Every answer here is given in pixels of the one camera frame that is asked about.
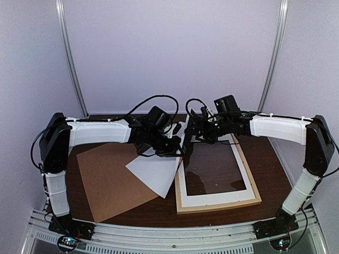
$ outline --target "table surface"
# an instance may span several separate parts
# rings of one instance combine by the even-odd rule
[[[158,197],[103,223],[146,227],[184,227],[225,225],[274,217],[276,210],[291,191],[286,174],[267,138],[241,136],[239,143],[258,187],[262,199],[261,204],[218,212],[178,215],[175,188],[172,184],[165,199]],[[93,221],[76,155],[100,145],[102,144],[77,146],[69,156],[66,185],[70,209],[75,219]]]

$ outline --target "light wood frame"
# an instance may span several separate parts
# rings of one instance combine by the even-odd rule
[[[223,136],[219,140],[238,143],[238,140],[232,134]],[[231,145],[231,147],[239,165],[246,190],[187,196],[184,166],[183,163],[180,163],[175,176],[176,209],[178,214],[226,210],[261,203],[259,191],[240,144]]]

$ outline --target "white paper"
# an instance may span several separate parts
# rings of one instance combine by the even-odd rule
[[[178,132],[178,136],[182,137],[185,124]],[[144,154],[154,154],[153,149],[148,149]],[[138,156],[136,159],[126,165],[126,167],[138,177],[144,184],[153,190],[160,197],[165,198],[172,182],[174,180],[176,170],[179,164],[179,157],[143,157]]]

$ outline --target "white arm segment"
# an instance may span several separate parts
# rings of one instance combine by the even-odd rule
[[[284,139],[306,145],[306,125],[309,124],[308,121],[254,116],[249,123],[253,136]],[[312,175],[307,169],[303,169],[297,183],[284,201],[282,209],[288,214],[294,215],[304,201],[310,198],[310,193],[319,180],[319,177]]]
[[[115,122],[77,122],[77,119],[67,122],[72,127],[69,137],[69,147],[79,144],[117,142],[126,143],[131,134],[128,122],[119,120]]]
[[[49,200],[56,217],[69,214],[65,174],[65,170],[57,174],[45,174]]]
[[[256,115],[249,124],[253,136],[285,139],[306,145],[307,121]]]

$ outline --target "brown cardboard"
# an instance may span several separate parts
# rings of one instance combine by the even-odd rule
[[[158,197],[125,167],[137,156],[133,144],[119,143],[104,144],[77,155],[96,223]]]

